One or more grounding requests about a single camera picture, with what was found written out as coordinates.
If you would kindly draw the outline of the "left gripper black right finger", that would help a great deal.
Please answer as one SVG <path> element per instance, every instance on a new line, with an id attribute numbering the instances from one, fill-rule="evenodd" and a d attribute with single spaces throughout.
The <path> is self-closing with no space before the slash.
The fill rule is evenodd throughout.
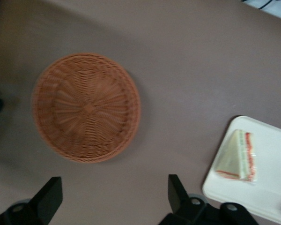
<path id="1" fill-rule="evenodd" d="M 187 194 L 176 174 L 168 176 L 168 200 L 172 212 L 161 225 L 256 225 L 257 221 L 242 205 L 225 202 L 217 209 L 205 197 Z"/>

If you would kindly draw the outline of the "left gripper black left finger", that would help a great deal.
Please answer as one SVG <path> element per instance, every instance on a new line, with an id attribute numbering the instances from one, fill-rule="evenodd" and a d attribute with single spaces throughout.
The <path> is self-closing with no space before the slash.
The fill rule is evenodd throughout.
<path id="1" fill-rule="evenodd" d="M 0 214 L 0 225 L 48 225 L 62 204 L 62 179 L 52 177 L 28 202 Z"/>

